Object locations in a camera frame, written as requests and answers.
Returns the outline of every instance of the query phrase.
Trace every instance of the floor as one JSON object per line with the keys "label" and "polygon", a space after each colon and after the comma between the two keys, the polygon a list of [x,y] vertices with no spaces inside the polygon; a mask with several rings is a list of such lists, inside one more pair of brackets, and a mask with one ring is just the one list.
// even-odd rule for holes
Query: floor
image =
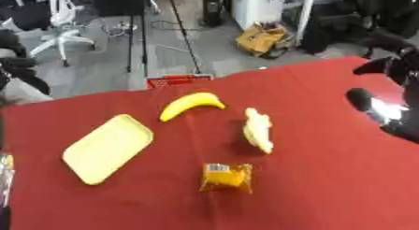
{"label": "floor", "polygon": [[[149,51],[149,77],[162,77],[170,74],[192,73],[194,65],[183,41],[180,31],[159,30],[159,28],[176,28],[172,24],[155,21],[176,22],[168,0],[155,0],[163,10],[161,15],[147,15],[147,39]],[[245,71],[258,69],[261,66],[289,65],[298,62],[318,60],[321,58],[340,57],[356,53],[351,46],[337,45],[326,52],[312,56],[300,51],[289,51],[283,57],[268,61],[253,57],[235,44],[240,30],[236,23],[228,18],[224,25],[213,29],[201,29],[201,0],[176,0],[181,18],[190,31],[189,38],[198,58],[199,66],[206,74],[216,78]],[[84,36],[96,42],[96,50],[90,50],[83,44],[68,47],[70,67],[63,67],[58,58],[57,49],[47,50],[38,56],[40,64],[36,67],[38,75],[52,89],[54,98],[66,98],[75,95],[101,93],[115,90],[143,90],[145,77],[141,63],[141,32],[134,32],[132,73],[126,72],[128,58],[128,38],[126,36],[109,37],[102,26],[112,29],[119,22],[127,22],[127,17],[96,18],[92,13],[86,14],[86,8],[80,13],[80,22]],[[22,42],[30,50],[40,43],[40,34],[24,36]]]}

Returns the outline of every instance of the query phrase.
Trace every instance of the banana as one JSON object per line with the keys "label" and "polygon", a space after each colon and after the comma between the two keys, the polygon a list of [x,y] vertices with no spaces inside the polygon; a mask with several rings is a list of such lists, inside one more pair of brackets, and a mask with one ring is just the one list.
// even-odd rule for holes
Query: banana
{"label": "banana", "polygon": [[272,123],[269,116],[259,114],[254,108],[246,108],[245,113],[248,120],[243,128],[244,136],[264,153],[272,153],[273,143],[269,141],[269,128],[272,127]]}
{"label": "banana", "polygon": [[192,93],[173,101],[165,107],[160,115],[160,121],[168,122],[183,111],[197,106],[214,106],[225,109],[225,105],[213,93]]}

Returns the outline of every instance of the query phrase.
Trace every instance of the yellow plastic tray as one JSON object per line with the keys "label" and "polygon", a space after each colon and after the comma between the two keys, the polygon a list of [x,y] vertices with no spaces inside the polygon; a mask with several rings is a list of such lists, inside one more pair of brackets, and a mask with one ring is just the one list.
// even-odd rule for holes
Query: yellow plastic tray
{"label": "yellow plastic tray", "polygon": [[152,136],[131,116],[117,115],[66,149],[63,160],[83,182],[96,185],[147,147]]}

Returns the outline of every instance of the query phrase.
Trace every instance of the tripod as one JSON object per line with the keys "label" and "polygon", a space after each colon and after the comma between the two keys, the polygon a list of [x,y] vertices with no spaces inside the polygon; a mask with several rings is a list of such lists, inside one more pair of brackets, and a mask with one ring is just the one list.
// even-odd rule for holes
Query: tripod
{"label": "tripod", "polygon": [[[152,9],[152,13],[157,15],[162,13],[162,10],[158,7],[157,3],[154,0],[141,0],[141,33],[142,33],[142,64],[144,68],[144,75],[147,77],[149,74],[149,65],[148,65],[148,53],[147,53],[147,33],[146,33],[146,7]],[[131,14],[129,17],[129,45],[128,45],[128,64],[126,67],[126,72],[131,73],[132,71],[132,52],[134,44],[134,14]]]}
{"label": "tripod", "polygon": [[[152,0],[141,0],[142,1],[142,9],[140,11],[141,15],[141,31],[142,31],[142,64],[144,69],[144,77],[147,78],[149,76],[149,57],[147,52],[147,35],[146,35],[146,22],[145,22],[145,8],[146,7],[156,7],[156,4]],[[176,4],[174,0],[169,0],[170,5],[172,6],[173,12],[175,14],[176,20],[178,21],[179,27],[181,29],[181,33],[183,35],[183,38],[185,40],[186,46],[188,48],[189,53],[191,54],[191,58],[194,62],[195,66],[195,72],[196,74],[202,74],[202,71],[199,67],[197,58],[194,54],[194,51],[192,50],[191,42],[189,41],[188,34],[186,33],[186,30],[183,26],[183,22],[181,21],[181,16],[178,12],[178,9],[176,8]],[[130,15],[130,35],[129,35],[129,49],[128,49],[128,65],[126,67],[126,71],[128,73],[131,73],[132,70],[132,47],[133,47],[133,41],[134,41],[134,15]]]}

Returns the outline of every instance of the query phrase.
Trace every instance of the white cabinet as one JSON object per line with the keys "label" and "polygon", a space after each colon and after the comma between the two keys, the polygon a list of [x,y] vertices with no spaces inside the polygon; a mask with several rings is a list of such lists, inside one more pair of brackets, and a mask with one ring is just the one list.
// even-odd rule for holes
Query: white cabinet
{"label": "white cabinet", "polygon": [[233,0],[233,18],[242,29],[254,22],[281,20],[284,0]]}

